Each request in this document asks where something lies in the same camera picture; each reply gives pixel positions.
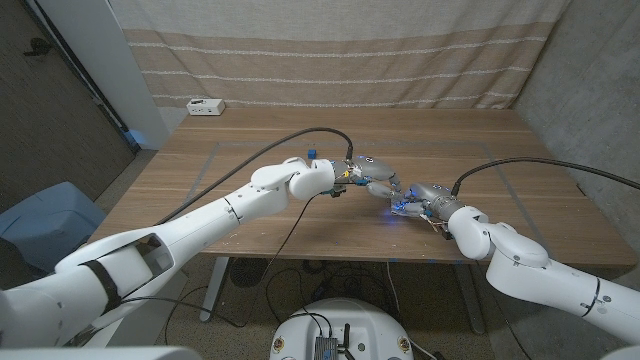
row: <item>black cable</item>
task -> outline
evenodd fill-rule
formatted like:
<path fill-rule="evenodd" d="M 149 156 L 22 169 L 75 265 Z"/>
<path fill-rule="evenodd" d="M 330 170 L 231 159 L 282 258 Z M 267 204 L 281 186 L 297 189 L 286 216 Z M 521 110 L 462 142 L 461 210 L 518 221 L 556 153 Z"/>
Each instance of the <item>black cable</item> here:
<path fill-rule="evenodd" d="M 302 301 L 302 310 L 304 310 L 305 315 L 306 314 L 311 314 L 309 311 L 307 311 L 307 308 L 304 306 L 304 304 L 307 302 L 304 298 L 304 294 L 302 293 L 302 275 L 300 274 L 300 271 L 298 271 L 298 269 L 293 269 L 293 268 L 286 268 L 284 270 L 280 270 L 277 273 L 273 274 L 273 276 L 271 277 L 271 279 L 269 279 L 269 281 L 267 282 L 267 286 L 265 287 L 265 297 L 267 298 L 267 305 L 269 306 L 269 310 L 271 311 L 271 314 L 273 315 L 273 317 L 276 318 L 276 321 L 278 322 L 279 325 L 282 324 L 282 321 L 280 321 L 280 318 L 278 317 L 278 314 L 276 313 L 275 309 L 273 308 L 273 305 L 271 304 L 271 298 L 269 298 L 269 286 L 271 285 L 271 282 L 273 281 L 273 279 L 275 279 L 276 277 L 278 277 L 278 275 L 285 273 L 287 271 L 293 271 L 296 274 L 298 274 L 298 289 L 300 291 L 300 300 Z M 316 319 L 313 315 L 310 315 L 311 318 L 316 322 L 316 324 L 318 325 L 318 328 L 320 329 L 320 337 L 323 336 L 322 333 L 322 326 L 320 326 L 320 323 L 318 322 L 318 319 Z M 333 329 L 331 327 L 331 324 L 329 323 L 329 337 L 331 337 L 333 335 Z"/>
<path fill-rule="evenodd" d="M 606 177 L 608 179 L 617 181 L 619 183 L 622 183 L 622 184 L 631 186 L 632 188 L 640 190 L 640 183 L 637 183 L 635 181 L 631 181 L 629 179 L 625 179 L 625 178 L 623 178 L 621 176 L 614 175 L 614 174 L 608 173 L 606 171 L 594 169 L 592 167 L 578 165 L 578 164 L 569 163 L 569 162 L 565 162 L 565 161 L 553 160 L 553 159 L 533 158 L 533 157 L 517 157 L 517 158 L 507 158 L 507 159 L 492 161 L 492 162 L 486 163 L 484 165 L 480 165 L 478 167 L 475 167 L 475 168 L 467 171 L 466 173 L 462 174 L 462 176 L 460 176 L 458 178 L 458 180 L 456 180 L 455 184 L 453 184 L 453 188 L 451 189 L 451 195 L 453 195 L 453 196 L 458 195 L 458 192 L 460 191 L 460 185 L 462 183 L 462 180 L 464 180 L 467 176 L 469 176 L 471 174 L 474 174 L 474 173 L 476 173 L 476 172 L 478 172 L 480 170 L 484 170 L 486 168 L 490 168 L 492 166 L 501 165 L 501 164 L 508 164 L 508 163 L 514 163 L 514 162 L 534 162 L 534 163 L 563 166 L 563 167 L 567 167 L 567 168 L 571 168 L 571 169 L 582 170 L 582 171 L 586 171 L 588 173 L 604 176 L 604 177 Z"/>
<path fill-rule="evenodd" d="M 161 297 L 161 296 L 138 296 L 138 297 L 135 297 L 135 298 L 122 300 L 121 304 L 126 304 L 128 302 L 139 301 L 139 300 L 160 300 L 160 301 L 172 302 L 174 304 L 184 305 L 184 306 L 188 306 L 188 307 L 191 307 L 191 308 L 194 308 L 194 309 L 198 309 L 200 311 L 208 312 L 209 314 L 213 315 L 213 311 L 212 310 L 209 310 L 207 308 L 203 308 L 202 306 L 186 303 L 184 301 L 176 300 L 176 299 L 172 299 L 172 298 L 165 298 L 165 297 Z"/>
<path fill-rule="evenodd" d="M 276 259 L 278 254 L 280 254 L 280 251 L 282 251 L 282 248 L 284 248 L 284 246 L 287 244 L 287 241 L 289 241 L 289 238 L 291 237 L 291 234 L 293 234 L 293 231 L 296 229 L 296 226 L 298 226 L 298 223 L 300 222 L 300 219 L 302 219 L 302 215 L 304 215 L 304 211 L 307 210 L 307 206 L 309 206 L 309 204 L 311 203 L 311 200 L 315 199 L 316 196 L 318 196 L 318 195 L 320 195 L 320 194 L 313 195 L 313 197 L 311 199 L 309 199 L 309 201 L 307 201 L 307 203 L 304 205 L 304 207 L 302 208 L 302 211 L 300 212 L 300 215 L 298 215 L 298 219 L 296 220 L 296 223 L 293 224 L 293 227 L 291 228 L 291 231 L 289 231 L 289 234 L 287 235 L 287 237 L 282 242 L 282 245 L 280 245 L 280 248 L 278 249 L 276 254 L 273 256 L 273 258 L 271 258 L 271 261 L 269 261 L 269 265 L 267 265 L 267 269 L 269 269 L 269 266 L 271 266 L 271 263 L 273 263 L 273 260 Z M 262 274 L 262 279 L 264 279 L 264 276 L 266 274 L 267 274 L 267 272 L 265 270 L 264 274 Z"/>
<path fill-rule="evenodd" d="M 280 245 L 280 248 L 278 249 L 276 254 L 271 258 L 271 260 L 269 261 L 269 264 L 267 264 L 267 267 L 264 269 L 264 272 L 262 273 L 262 276 L 260 277 L 260 281 L 258 282 L 258 285 L 260 283 L 262 283 L 262 280 L 264 280 L 264 278 L 267 276 L 267 272 L 269 271 L 269 268 L 271 267 L 271 264 L 278 257 L 278 255 L 280 254 L 280 251 L 282 251 L 282 248 L 284 248 L 284 246 L 287 244 L 287 241 L 289 241 L 289 238 L 291 237 L 291 234 L 293 234 L 293 231 L 296 229 L 296 226 L 298 226 L 298 223 L 300 222 L 300 219 L 302 219 L 302 215 L 304 215 L 304 211 L 307 210 L 307 206 L 309 206 L 309 204 L 311 203 L 311 200 L 313 200 L 318 195 L 314 195 L 304 205 L 304 207 L 302 208 L 302 211 L 300 212 L 300 215 L 298 216 L 298 219 L 296 220 L 295 224 L 293 224 L 293 226 L 291 227 L 291 231 L 289 231 L 289 234 L 287 235 L 287 237 L 282 242 L 282 245 Z M 230 319 L 228 319 L 228 318 L 226 318 L 226 317 L 224 317 L 223 315 L 220 315 L 220 314 L 215 314 L 215 316 L 217 316 L 218 318 L 220 318 L 221 320 L 223 320 L 224 322 L 226 322 L 227 324 L 229 324 L 229 325 L 231 325 L 233 327 L 236 327 L 236 328 L 245 327 L 249 323 L 249 321 L 251 320 L 251 316 L 253 316 L 253 312 L 254 312 L 254 310 L 256 308 L 256 303 L 258 301 L 258 294 L 259 293 L 260 292 L 258 290 L 256 290 L 255 294 L 253 295 L 253 300 L 251 301 L 251 307 L 249 309 L 249 314 L 247 315 L 246 320 L 242 324 L 237 324 L 234 321 L 232 321 L 232 320 L 230 320 Z"/>
<path fill-rule="evenodd" d="M 181 297 L 179 300 L 183 301 L 184 299 L 186 299 L 187 296 L 193 294 L 194 292 L 201 290 L 201 289 L 206 289 L 206 286 L 200 286 L 197 287 L 191 291 L 189 291 L 188 293 L 186 293 L 183 297 Z M 176 311 L 176 308 L 178 307 L 178 305 L 180 304 L 174 304 L 173 308 L 171 309 L 171 312 L 169 313 L 169 317 L 167 317 L 167 321 L 164 323 L 164 344 L 169 346 L 169 340 L 167 340 L 167 329 L 169 328 L 169 321 L 171 321 L 171 317 L 173 316 L 173 313 Z"/>
<path fill-rule="evenodd" d="M 322 314 L 318 314 L 318 313 L 310 313 L 310 312 L 308 312 L 308 311 L 307 311 L 307 312 L 305 312 L 305 313 L 301 313 L 301 314 L 293 314 L 293 315 L 289 316 L 289 317 L 287 318 L 287 320 L 289 320 L 289 319 L 293 319 L 293 318 L 297 318 L 297 317 L 300 317 L 300 316 L 311 316 L 312 318 L 313 318 L 314 316 L 318 316 L 318 317 L 323 318 L 323 319 L 324 319 L 324 321 L 326 321 L 326 322 L 327 322 L 327 324 L 329 325 L 329 337 L 332 337 L 332 336 L 333 336 L 333 327 L 331 326 L 331 322 L 329 321 L 329 319 L 327 319 L 327 318 L 326 318 L 324 315 L 322 315 Z"/>
<path fill-rule="evenodd" d="M 476 266 L 478 266 L 478 269 L 480 269 L 482 271 L 482 268 L 480 267 L 480 262 L 478 262 L 478 260 L 476 260 Z M 513 339 L 518 344 L 518 347 L 520 348 L 520 351 L 522 351 L 522 353 L 524 354 L 524 356 L 526 356 L 527 359 L 532 360 L 531 356 L 529 356 L 529 353 L 527 352 L 527 350 L 525 350 L 524 346 L 522 346 L 522 343 L 520 342 L 520 339 L 516 335 L 516 332 L 513 330 L 513 327 L 511 326 L 511 323 L 509 322 L 509 319 L 507 319 L 507 315 L 504 313 L 504 310 L 502 310 L 502 306 L 500 306 L 500 303 L 498 302 L 498 299 L 496 298 L 496 296 L 493 294 L 493 291 L 489 290 L 489 294 L 491 294 L 491 297 L 493 298 L 493 301 L 496 303 L 496 306 L 498 307 L 498 310 L 500 311 L 500 315 L 502 315 L 502 318 L 504 319 L 504 322 L 507 324 L 507 327 L 509 328 L 509 331 L 511 332 L 511 336 L 513 336 Z"/>
<path fill-rule="evenodd" d="M 275 141 L 267 146 L 265 146 L 264 148 L 262 148 L 260 151 L 258 151 L 257 153 L 251 155 L 247 160 L 243 161 L 240 165 L 236 166 L 233 170 L 229 171 L 228 173 L 226 173 L 224 176 L 222 176 L 220 179 L 218 179 L 216 182 L 214 182 L 213 184 L 209 185 L 209 187 L 207 187 L 206 189 L 202 190 L 199 194 L 197 194 L 196 196 L 192 197 L 191 199 L 189 199 L 188 201 L 186 201 L 184 204 L 182 204 L 180 207 L 178 207 L 177 209 L 175 209 L 174 211 L 172 211 L 169 215 L 165 216 L 164 218 L 162 218 L 162 220 L 158 221 L 156 223 L 156 225 L 160 225 L 160 224 L 164 224 L 167 221 L 173 219 L 176 215 L 178 215 L 180 212 L 182 212 L 182 210 L 188 208 L 189 206 L 191 206 L 191 204 L 193 204 L 194 202 L 196 202 L 197 200 L 199 200 L 201 197 L 203 197 L 204 195 L 206 195 L 209 191 L 213 190 L 216 186 L 222 184 L 224 181 L 226 181 L 227 179 L 229 179 L 231 176 L 233 176 L 235 173 L 237 173 L 240 169 L 242 169 L 243 167 L 247 166 L 250 162 L 252 162 L 253 160 L 255 160 L 256 158 L 258 158 L 260 155 L 266 153 L 267 151 L 273 149 L 274 147 L 289 141 L 297 136 L 306 134 L 306 133 L 310 133 L 310 132 L 315 132 L 315 131 L 325 131 L 325 132 L 331 132 L 334 134 L 338 134 L 340 136 L 342 136 L 347 143 L 349 144 L 348 148 L 347 148 L 347 154 L 345 156 L 345 158 L 347 160 L 351 160 L 352 156 L 353 156 L 353 143 L 351 142 L 351 139 L 343 132 L 336 130 L 336 129 L 332 129 L 332 128 L 327 128 L 327 127 L 313 127 L 313 128 L 308 128 L 308 129 L 304 129 L 304 130 L 300 130 L 298 132 L 295 132 L 291 135 L 285 136 L 282 139 Z"/>

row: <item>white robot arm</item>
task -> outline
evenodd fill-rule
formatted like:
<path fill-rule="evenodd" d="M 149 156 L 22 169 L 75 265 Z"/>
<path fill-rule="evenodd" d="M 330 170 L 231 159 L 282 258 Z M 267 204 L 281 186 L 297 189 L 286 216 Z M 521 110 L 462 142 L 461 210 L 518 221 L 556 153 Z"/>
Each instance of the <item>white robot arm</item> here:
<path fill-rule="evenodd" d="M 102 328 L 139 307 L 193 256 L 237 226 L 334 189 L 332 162 L 301 158 L 258 169 L 242 188 L 162 225 L 94 242 L 55 274 L 0 291 L 0 348 L 61 346 L 90 324 Z"/>
<path fill-rule="evenodd" d="M 640 344 L 640 292 L 550 259 L 540 244 L 505 223 L 490 224 L 487 215 L 441 186 L 412 184 L 400 210 L 402 215 L 446 221 L 467 258 L 491 256 L 486 276 L 500 292 L 567 311 Z"/>

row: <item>power outlet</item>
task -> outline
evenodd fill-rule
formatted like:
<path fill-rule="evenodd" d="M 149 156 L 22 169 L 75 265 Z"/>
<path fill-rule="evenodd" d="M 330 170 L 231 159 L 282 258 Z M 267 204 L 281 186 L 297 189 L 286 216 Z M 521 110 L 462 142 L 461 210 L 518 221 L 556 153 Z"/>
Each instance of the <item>power outlet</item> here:
<path fill-rule="evenodd" d="M 220 115 L 224 110 L 222 99 L 191 99 L 187 104 L 190 115 Z"/>

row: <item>striped curtain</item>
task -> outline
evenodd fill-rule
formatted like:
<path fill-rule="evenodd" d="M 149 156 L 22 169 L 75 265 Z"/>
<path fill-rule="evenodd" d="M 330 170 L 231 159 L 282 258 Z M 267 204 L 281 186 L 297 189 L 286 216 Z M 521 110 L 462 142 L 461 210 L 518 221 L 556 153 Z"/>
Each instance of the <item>striped curtain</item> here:
<path fill-rule="evenodd" d="M 567 1 L 110 3 L 160 108 L 502 109 Z"/>

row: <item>gray wall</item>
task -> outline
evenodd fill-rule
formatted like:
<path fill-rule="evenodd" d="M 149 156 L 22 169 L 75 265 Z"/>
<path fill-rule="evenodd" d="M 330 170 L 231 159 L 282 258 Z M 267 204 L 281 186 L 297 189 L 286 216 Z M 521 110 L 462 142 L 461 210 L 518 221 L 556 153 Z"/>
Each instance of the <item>gray wall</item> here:
<path fill-rule="evenodd" d="M 573 1 L 513 105 L 556 158 L 635 181 L 640 181 L 639 5 Z M 640 191 L 595 175 L 571 175 L 640 255 Z M 615 281 L 640 290 L 640 270 Z M 576 317 L 503 300 L 535 359 L 598 359 L 625 346 Z M 499 344 L 496 336 L 492 343 Z M 496 358 L 516 358 L 497 347 Z"/>

